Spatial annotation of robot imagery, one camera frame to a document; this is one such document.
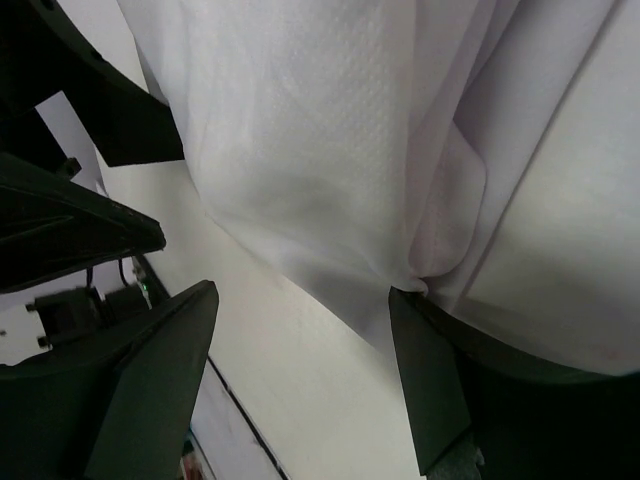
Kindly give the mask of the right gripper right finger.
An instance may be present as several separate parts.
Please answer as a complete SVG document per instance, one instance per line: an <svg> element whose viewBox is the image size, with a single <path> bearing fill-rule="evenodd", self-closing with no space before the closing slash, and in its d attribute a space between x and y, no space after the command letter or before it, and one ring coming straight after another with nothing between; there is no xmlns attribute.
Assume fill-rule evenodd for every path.
<svg viewBox="0 0 640 480"><path fill-rule="evenodd" d="M417 293L388 296L419 472L428 479L635 479L639 377L513 348Z"/></svg>

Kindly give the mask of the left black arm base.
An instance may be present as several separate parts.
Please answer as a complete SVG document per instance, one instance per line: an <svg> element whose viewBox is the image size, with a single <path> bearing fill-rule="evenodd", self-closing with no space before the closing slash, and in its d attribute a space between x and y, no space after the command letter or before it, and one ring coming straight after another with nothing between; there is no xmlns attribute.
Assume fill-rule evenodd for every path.
<svg viewBox="0 0 640 480"><path fill-rule="evenodd" d="M45 295L26 305L28 312L38 315L44 329L37 336L40 348L50 350L109 329L170 298L146 257L120 259L117 267L116 290L100 293L90 268L83 286Z"/></svg>

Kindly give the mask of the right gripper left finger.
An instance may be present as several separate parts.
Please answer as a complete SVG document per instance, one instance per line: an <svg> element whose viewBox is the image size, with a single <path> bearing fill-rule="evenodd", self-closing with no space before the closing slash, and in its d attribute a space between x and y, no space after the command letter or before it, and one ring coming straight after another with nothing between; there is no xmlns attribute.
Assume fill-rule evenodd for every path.
<svg viewBox="0 0 640 480"><path fill-rule="evenodd" d="M173 479L219 295L201 281L114 327L1 369L4 479Z"/></svg>

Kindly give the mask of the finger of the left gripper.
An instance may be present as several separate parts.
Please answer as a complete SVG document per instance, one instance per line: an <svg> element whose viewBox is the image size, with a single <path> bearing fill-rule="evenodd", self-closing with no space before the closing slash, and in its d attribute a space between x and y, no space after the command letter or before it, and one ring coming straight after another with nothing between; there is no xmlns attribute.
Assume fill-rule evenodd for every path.
<svg viewBox="0 0 640 480"><path fill-rule="evenodd" d="M165 246L156 220L1 154L3 294Z"/></svg>
<svg viewBox="0 0 640 480"><path fill-rule="evenodd" d="M56 1L31 1L45 65L110 167L180 161L169 107L109 63Z"/></svg>

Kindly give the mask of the white t shirt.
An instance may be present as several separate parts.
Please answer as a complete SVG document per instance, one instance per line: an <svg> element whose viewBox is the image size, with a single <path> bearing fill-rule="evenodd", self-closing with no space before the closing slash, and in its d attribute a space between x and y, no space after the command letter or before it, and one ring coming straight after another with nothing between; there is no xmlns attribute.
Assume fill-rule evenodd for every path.
<svg viewBox="0 0 640 480"><path fill-rule="evenodd" d="M639 368L635 1L124 1L211 218L376 346L390 288Z"/></svg>

